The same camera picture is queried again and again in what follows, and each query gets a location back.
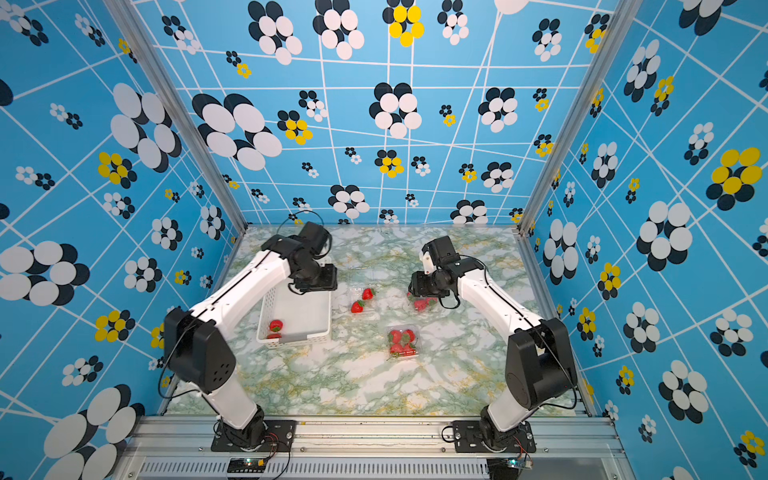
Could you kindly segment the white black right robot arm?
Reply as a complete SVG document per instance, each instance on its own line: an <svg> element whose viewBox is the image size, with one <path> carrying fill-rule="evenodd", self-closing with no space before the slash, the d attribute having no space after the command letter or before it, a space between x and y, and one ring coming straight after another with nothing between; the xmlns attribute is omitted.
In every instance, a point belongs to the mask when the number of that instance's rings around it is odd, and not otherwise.
<svg viewBox="0 0 768 480"><path fill-rule="evenodd" d="M483 314L506 342L506 387L480 415L482 441L500 452L522 445L517 438L529 417L578 384L569 335L557 318L545 319L503 291L481 261L421 255L409 292L442 300L454 297Z"/></svg>

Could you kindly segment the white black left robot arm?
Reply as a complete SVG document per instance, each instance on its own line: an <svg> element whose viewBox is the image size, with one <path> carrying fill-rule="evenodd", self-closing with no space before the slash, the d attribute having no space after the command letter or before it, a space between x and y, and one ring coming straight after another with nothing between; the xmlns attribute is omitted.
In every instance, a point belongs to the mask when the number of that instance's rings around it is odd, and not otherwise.
<svg viewBox="0 0 768 480"><path fill-rule="evenodd" d="M325 262L331 234L309 222L299 233L274 235L221 288L164 319L165 361L218 416L216 433L235 448L253 451L271 440L263 409L236 373L231 348L238 325L261 308L257 336L268 346L305 345L329 339L337 268Z"/></svg>

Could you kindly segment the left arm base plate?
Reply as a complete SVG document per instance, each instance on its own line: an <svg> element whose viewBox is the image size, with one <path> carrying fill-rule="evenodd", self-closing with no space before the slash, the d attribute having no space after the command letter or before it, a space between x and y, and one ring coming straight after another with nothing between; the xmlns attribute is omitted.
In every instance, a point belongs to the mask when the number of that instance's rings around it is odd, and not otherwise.
<svg viewBox="0 0 768 480"><path fill-rule="evenodd" d="M214 427L211 444L213 452L289 452L298 422L285 419L255 419L246 428L237 430L223 420Z"/></svg>

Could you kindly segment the white perforated plastic basket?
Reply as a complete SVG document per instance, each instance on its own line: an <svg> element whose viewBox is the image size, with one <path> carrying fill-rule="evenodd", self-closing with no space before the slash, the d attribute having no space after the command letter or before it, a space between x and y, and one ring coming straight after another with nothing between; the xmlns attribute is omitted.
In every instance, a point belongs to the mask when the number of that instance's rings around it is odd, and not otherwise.
<svg viewBox="0 0 768 480"><path fill-rule="evenodd" d="M262 299L257 341L267 348L303 346L331 339L332 292L293 293L284 281ZM280 339L267 339L269 323L281 320Z"/></svg>

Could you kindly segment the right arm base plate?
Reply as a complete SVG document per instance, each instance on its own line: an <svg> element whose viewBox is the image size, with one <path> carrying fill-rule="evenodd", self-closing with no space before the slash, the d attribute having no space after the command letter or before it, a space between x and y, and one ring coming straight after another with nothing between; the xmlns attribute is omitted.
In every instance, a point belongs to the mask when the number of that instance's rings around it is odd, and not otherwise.
<svg viewBox="0 0 768 480"><path fill-rule="evenodd" d="M500 432L490 420L456 420L449 428L449 442L457 453L532 454L537 446L529 422Z"/></svg>

